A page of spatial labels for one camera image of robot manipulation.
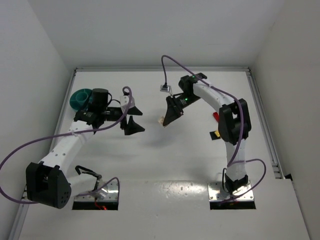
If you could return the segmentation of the tan lego brick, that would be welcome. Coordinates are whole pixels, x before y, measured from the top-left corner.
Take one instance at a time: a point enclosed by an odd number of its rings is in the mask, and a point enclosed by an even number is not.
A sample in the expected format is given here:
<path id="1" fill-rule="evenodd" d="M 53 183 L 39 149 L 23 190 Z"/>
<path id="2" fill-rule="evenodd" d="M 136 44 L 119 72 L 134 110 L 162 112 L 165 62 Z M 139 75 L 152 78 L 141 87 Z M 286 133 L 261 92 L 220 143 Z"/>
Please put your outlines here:
<path id="1" fill-rule="evenodd" d="M 164 124 L 164 119 L 165 118 L 163 116 L 159 118 L 158 122 L 160 123 L 160 125 Z"/>

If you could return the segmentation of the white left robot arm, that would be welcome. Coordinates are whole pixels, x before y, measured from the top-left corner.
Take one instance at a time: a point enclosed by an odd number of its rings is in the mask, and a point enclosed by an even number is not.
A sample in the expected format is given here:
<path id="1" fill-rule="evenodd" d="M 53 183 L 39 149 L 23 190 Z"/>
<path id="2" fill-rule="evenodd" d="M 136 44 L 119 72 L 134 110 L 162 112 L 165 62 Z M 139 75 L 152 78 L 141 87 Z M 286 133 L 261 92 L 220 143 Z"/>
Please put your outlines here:
<path id="1" fill-rule="evenodd" d="M 133 120 L 143 113 L 135 106 L 132 90 L 125 86 L 117 100 L 119 107 L 112 107 L 112 95 L 107 89 L 80 89 L 69 100 L 76 111 L 67 133 L 60 135 L 57 145 L 38 163 L 26 168 L 26 196 L 28 200 L 62 209 L 73 197 L 91 196 L 102 200 L 107 195 L 107 183 L 95 171 L 77 165 L 76 176 L 67 172 L 81 148 L 95 133 L 105 130 L 103 124 L 112 122 L 126 136 L 144 132 Z"/>

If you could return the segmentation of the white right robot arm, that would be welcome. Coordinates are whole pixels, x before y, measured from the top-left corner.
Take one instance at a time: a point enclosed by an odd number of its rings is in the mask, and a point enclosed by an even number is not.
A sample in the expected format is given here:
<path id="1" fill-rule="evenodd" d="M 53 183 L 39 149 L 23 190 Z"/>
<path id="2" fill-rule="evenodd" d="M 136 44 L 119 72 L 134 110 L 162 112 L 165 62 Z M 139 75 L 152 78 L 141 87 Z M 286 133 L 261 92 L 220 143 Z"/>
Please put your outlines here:
<path id="1" fill-rule="evenodd" d="M 224 185 L 226 191 L 232 194 L 245 186 L 249 180 L 245 167 L 246 139 L 252 129 L 248 104 L 242 98 L 235 100 L 214 89 L 204 81 L 206 78 L 202 73 L 180 78 L 178 86 L 182 94 L 166 98 L 167 111 L 162 125 L 166 127 L 180 118 L 184 114 L 183 109 L 200 99 L 218 112 L 218 132 L 225 143 L 227 158 Z"/>

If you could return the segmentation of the large red lego brick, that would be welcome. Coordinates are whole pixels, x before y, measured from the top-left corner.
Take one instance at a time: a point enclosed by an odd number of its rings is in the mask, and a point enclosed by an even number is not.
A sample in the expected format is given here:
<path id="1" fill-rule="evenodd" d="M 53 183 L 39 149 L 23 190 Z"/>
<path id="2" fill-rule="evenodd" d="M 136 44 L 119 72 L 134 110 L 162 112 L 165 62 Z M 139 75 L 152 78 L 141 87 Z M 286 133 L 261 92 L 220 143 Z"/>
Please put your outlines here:
<path id="1" fill-rule="evenodd" d="M 219 114 L 217 113 L 217 112 L 214 112 L 213 114 L 212 114 L 212 116 L 214 117 L 214 119 L 216 120 L 216 122 L 218 123 L 219 122 L 219 120 L 220 120 L 220 116 L 219 116 Z"/>

